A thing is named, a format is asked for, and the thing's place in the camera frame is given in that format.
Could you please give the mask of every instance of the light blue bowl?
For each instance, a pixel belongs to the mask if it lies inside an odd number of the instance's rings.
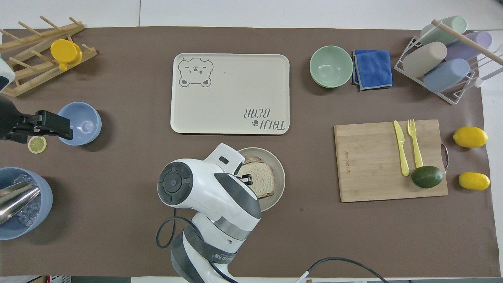
[[[98,112],[85,102],[72,102],[61,109],[59,116],[70,120],[70,128],[73,130],[73,139],[59,138],[70,146],[88,144],[100,134],[101,117]]]
[[[52,191],[49,184],[40,177],[40,175],[17,167],[5,167],[0,169],[0,188],[4,189],[13,184],[14,180],[21,174],[29,175],[35,180],[40,188],[40,194],[37,197],[41,198],[40,210],[37,218],[30,227],[26,227],[18,220],[17,215],[14,215],[9,220],[0,224],[0,240],[11,240],[35,229],[47,217],[52,207]]]

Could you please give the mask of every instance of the white table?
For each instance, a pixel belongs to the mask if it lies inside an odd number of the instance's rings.
[[[462,15],[471,30],[490,30],[492,51],[503,43],[503,4],[497,0],[3,0],[0,3],[0,28],[22,28],[22,21],[32,28],[49,28],[39,16],[57,25],[69,24],[68,17],[82,21],[86,27],[133,26],[216,26],[216,27],[296,27],[420,30],[432,19]],[[488,64],[481,75],[495,70]],[[491,170],[492,199],[496,236],[503,243],[503,74],[482,86],[484,129],[489,136],[487,152]],[[503,269],[503,251],[499,251]],[[349,281],[333,279],[331,281]],[[352,281],[366,280],[353,278]],[[133,282],[185,282],[180,277],[135,277]],[[250,278],[242,282],[271,282]],[[328,279],[317,279],[317,282]],[[275,278],[274,282],[293,282]]]

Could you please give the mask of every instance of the cutting board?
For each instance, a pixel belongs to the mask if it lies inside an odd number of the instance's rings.
[[[404,151],[410,172],[415,169],[407,121],[399,122],[405,135]],[[415,122],[424,165],[444,171],[438,120]],[[393,122],[337,125],[337,169],[342,202],[447,195],[446,178],[429,189],[417,187],[400,170],[400,155]]]

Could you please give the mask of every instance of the green bowl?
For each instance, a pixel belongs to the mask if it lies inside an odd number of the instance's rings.
[[[351,56],[338,46],[324,46],[311,57],[309,71],[322,87],[335,88],[346,83],[353,74]]]

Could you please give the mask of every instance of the bread slice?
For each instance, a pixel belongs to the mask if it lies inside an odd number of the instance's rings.
[[[250,162],[262,162],[262,159],[260,159],[260,157],[258,157],[258,156],[254,156],[254,155],[245,156],[243,164],[250,163]]]
[[[274,175],[271,166],[265,162],[249,162],[241,166],[238,176],[251,174],[253,185],[250,189],[257,195],[257,198],[264,198],[274,195]]]

